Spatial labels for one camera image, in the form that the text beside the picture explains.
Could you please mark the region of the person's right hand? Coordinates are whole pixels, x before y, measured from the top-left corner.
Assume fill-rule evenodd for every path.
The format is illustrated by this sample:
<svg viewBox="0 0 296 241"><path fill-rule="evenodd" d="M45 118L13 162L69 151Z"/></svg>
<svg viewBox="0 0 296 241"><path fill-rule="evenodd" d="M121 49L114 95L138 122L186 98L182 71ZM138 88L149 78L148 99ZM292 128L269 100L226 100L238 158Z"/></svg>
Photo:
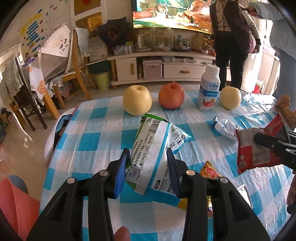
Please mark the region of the person's right hand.
<svg viewBox="0 0 296 241"><path fill-rule="evenodd" d="M287 212L292 214L293 209L295 208L295 195L296 195L296 174L295 171L292 172L293 179L290 185L287 196Z"/></svg>

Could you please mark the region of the person's left hand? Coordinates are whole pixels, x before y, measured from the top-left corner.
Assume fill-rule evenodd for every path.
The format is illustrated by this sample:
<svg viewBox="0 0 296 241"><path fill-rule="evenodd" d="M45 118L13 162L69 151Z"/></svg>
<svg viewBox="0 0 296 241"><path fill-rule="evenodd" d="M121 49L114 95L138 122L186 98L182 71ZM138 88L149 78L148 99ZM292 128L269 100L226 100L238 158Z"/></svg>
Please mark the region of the person's left hand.
<svg viewBox="0 0 296 241"><path fill-rule="evenodd" d="M130 231L125 227L120 227L114 234L115 241L130 241Z"/></svg>

